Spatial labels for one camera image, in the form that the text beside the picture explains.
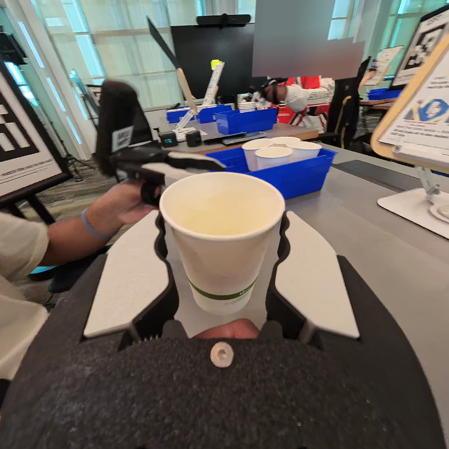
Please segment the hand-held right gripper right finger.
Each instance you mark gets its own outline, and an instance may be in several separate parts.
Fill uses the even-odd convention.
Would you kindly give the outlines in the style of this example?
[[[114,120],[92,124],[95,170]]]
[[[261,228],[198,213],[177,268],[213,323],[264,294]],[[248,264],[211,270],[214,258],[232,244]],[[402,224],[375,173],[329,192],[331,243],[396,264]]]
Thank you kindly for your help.
[[[310,343],[317,332],[360,338],[338,256],[328,241],[293,211],[279,228],[278,260],[267,287],[267,320],[287,340]]]

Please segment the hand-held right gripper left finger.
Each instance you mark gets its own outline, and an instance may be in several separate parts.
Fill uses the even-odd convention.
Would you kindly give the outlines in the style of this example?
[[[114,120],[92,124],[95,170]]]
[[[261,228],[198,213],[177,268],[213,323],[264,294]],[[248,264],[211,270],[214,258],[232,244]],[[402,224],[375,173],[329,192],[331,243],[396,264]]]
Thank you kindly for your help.
[[[162,335],[174,318],[179,296],[167,261],[165,223],[154,210],[108,250],[83,336],[121,331],[133,341]]]

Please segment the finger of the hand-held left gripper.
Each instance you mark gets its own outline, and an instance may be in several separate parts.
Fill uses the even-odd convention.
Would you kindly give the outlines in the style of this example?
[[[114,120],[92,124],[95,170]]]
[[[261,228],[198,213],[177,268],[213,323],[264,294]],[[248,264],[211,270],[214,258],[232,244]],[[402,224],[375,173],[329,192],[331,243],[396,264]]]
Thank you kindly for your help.
[[[178,169],[200,169],[204,171],[225,171],[226,166],[220,161],[202,154],[169,151],[164,163]]]
[[[147,171],[157,172],[164,175],[164,182],[162,184],[160,183],[160,185],[163,186],[171,186],[177,181],[202,173],[202,170],[200,169],[178,169],[166,163],[148,163],[142,165],[142,168]]]

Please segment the blue plastic bin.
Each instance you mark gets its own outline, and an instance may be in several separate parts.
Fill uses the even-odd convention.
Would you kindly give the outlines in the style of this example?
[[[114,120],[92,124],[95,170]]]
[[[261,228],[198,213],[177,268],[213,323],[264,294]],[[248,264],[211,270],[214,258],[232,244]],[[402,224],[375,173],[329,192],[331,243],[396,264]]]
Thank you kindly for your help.
[[[239,110],[222,111],[216,113],[217,130],[225,136],[271,130],[277,122],[277,115],[275,108],[245,113]]]
[[[189,111],[189,107],[177,107],[175,109],[166,109],[166,119],[170,124],[179,123],[181,119]],[[232,104],[212,104],[203,109],[200,107],[198,109],[198,115],[196,120],[199,123],[211,123],[216,121],[216,115],[218,113],[233,111]]]
[[[392,100],[399,97],[402,89],[377,88],[368,92],[369,101]]]
[[[322,148],[315,158],[250,171],[241,147],[206,154],[222,162],[227,172],[253,176],[270,183],[285,200],[320,191],[336,155],[337,152]]]

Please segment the person's left forearm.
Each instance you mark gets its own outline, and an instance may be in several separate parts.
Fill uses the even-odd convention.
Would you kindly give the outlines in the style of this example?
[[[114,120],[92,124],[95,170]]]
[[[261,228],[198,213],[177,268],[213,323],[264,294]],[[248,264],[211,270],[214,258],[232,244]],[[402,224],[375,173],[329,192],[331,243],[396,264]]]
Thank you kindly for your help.
[[[92,255],[109,241],[97,239],[84,228],[81,217],[59,221],[47,228],[47,247],[39,265],[62,265]]]

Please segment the person's left hand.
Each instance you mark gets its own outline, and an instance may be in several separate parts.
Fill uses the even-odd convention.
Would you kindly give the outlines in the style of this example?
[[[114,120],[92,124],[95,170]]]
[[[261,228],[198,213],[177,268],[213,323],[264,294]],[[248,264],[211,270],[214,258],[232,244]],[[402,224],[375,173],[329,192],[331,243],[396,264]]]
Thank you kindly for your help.
[[[143,182],[124,181],[111,188],[87,208],[87,219],[98,232],[116,234],[126,225],[132,225],[158,210],[143,201]]]

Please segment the person's right hand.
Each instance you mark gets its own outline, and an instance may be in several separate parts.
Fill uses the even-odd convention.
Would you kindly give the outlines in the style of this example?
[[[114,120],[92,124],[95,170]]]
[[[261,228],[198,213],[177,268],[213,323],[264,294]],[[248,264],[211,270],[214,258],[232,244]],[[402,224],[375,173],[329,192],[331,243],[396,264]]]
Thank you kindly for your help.
[[[194,338],[198,339],[256,339],[260,331],[247,318],[240,318],[220,326],[206,329]]]

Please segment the white label sheets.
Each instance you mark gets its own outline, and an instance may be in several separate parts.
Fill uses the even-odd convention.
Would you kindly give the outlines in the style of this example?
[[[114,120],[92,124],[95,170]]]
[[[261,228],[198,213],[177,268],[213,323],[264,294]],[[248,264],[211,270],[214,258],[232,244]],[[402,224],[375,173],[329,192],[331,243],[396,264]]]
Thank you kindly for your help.
[[[194,117],[194,111],[192,109],[188,110],[186,114],[180,119],[180,121],[175,126],[173,132],[175,133],[178,142],[185,142],[186,135],[188,132],[197,131],[194,127],[188,127],[189,121]]]

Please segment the grey pouch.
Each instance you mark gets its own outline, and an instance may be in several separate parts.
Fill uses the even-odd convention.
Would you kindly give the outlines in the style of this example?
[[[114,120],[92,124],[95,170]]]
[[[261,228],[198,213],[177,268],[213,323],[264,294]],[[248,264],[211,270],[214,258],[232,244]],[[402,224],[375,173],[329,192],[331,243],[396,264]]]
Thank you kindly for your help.
[[[220,134],[213,138],[207,138],[203,139],[203,144],[205,145],[213,145],[222,143],[223,145],[231,145],[231,144],[237,144],[237,143],[245,143],[251,140],[257,140],[260,138],[266,138],[267,134],[264,131],[259,132],[246,132],[246,133],[236,133],[236,134],[229,134],[224,135]]]

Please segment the blue wristband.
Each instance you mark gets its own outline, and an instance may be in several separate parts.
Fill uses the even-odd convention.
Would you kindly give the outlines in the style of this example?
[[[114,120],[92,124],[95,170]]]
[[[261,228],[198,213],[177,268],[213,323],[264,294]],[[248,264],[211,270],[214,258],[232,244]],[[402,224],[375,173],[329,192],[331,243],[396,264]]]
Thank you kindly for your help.
[[[95,237],[97,239],[108,240],[108,241],[111,240],[114,237],[114,234],[100,233],[94,227],[92,227],[92,225],[90,224],[90,222],[87,219],[87,208],[82,211],[80,217],[81,217],[81,221],[82,221],[82,224],[83,224],[84,228],[93,237]]]

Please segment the white paper strip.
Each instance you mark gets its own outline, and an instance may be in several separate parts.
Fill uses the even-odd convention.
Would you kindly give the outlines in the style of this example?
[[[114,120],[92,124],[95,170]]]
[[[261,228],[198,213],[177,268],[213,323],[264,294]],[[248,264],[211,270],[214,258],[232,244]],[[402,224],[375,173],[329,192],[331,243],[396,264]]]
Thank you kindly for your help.
[[[208,87],[203,99],[203,103],[202,106],[206,107],[209,106],[213,103],[216,94],[218,92],[218,83],[223,71],[225,63],[223,62],[221,65],[219,65],[218,67],[216,67],[216,69],[214,71],[212,71],[212,75],[210,77],[210,81],[208,83]]]

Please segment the wood-edged table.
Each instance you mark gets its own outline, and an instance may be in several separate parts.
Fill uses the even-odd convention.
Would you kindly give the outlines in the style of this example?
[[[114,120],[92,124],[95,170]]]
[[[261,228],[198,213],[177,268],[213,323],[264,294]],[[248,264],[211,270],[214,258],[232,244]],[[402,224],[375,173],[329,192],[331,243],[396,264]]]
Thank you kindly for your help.
[[[145,116],[149,122],[151,128],[159,128],[160,131],[166,132],[169,129],[174,129],[175,124],[170,124],[166,119],[166,111],[164,109],[158,110],[148,110],[145,111]],[[217,131],[217,126],[215,122],[200,124],[196,120],[189,122],[189,126],[196,129],[201,129],[207,133],[207,138],[217,138],[221,136]],[[266,131],[267,138],[277,138],[277,137],[295,137],[302,140],[317,139],[319,132],[317,129],[309,127],[298,127],[284,123],[276,123],[273,129]],[[186,142],[180,142],[177,146],[167,148],[167,150],[174,150],[185,153],[198,153],[198,154],[208,154],[217,151],[222,151],[226,149],[237,148],[239,145],[224,145],[222,141],[218,141],[211,144],[202,143],[200,146],[189,147]]]

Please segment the large framed marker poster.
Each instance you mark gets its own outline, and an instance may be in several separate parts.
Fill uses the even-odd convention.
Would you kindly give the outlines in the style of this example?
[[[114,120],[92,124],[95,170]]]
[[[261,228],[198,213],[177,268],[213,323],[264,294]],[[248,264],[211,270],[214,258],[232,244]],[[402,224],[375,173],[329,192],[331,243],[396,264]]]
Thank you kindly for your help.
[[[5,208],[73,176],[3,60],[0,70],[0,205]]]

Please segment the black video bar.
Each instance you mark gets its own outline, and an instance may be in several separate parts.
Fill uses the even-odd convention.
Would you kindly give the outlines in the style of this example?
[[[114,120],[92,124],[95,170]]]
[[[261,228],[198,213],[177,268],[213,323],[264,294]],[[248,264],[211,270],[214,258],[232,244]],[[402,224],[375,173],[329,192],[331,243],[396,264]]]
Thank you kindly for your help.
[[[250,14],[226,14],[221,15],[203,15],[196,17],[199,26],[245,26],[250,23]]]

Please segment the black wall screen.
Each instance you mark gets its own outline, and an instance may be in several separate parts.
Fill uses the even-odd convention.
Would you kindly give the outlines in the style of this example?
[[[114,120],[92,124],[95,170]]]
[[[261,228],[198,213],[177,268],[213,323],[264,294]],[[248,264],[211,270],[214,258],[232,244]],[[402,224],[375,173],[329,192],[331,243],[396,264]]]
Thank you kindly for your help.
[[[192,95],[204,97],[212,76],[212,63],[224,63],[218,96],[248,92],[253,85],[253,23],[231,26],[171,26],[175,55]]]

